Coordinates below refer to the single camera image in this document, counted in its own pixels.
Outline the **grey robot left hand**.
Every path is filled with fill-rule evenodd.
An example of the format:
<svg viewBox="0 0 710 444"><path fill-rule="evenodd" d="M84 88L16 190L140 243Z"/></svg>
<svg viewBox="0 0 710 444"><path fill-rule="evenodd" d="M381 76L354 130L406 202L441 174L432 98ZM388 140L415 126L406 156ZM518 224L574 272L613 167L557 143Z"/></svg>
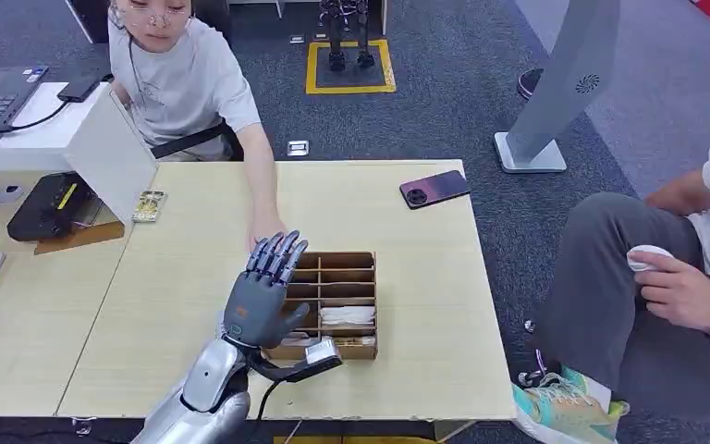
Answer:
<svg viewBox="0 0 710 444"><path fill-rule="evenodd" d="M297 230L260 240L233 284L217 326L217 337L244 347L273 349L300 326L311 307L302 302L283 311L288 284L308 242Z"/></svg>

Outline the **person's left hand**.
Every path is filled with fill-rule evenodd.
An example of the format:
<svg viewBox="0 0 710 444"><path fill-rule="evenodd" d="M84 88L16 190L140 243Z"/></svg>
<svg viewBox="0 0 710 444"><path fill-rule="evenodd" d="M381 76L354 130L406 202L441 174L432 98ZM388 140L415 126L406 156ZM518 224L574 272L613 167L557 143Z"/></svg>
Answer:
<svg viewBox="0 0 710 444"><path fill-rule="evenodd" d="M247 249L251 250L262 239L270 239L279 232L287 233L288 229L277 211L252 211L247 231Z"/></svg>
<svg viewBox="0 0 710 444"><path fill-rule="evenodd" d="M675 326L710 332L710 279L703 272L659 253L636 251L628 257L652 267L635 274L649 312Z"/></svg>

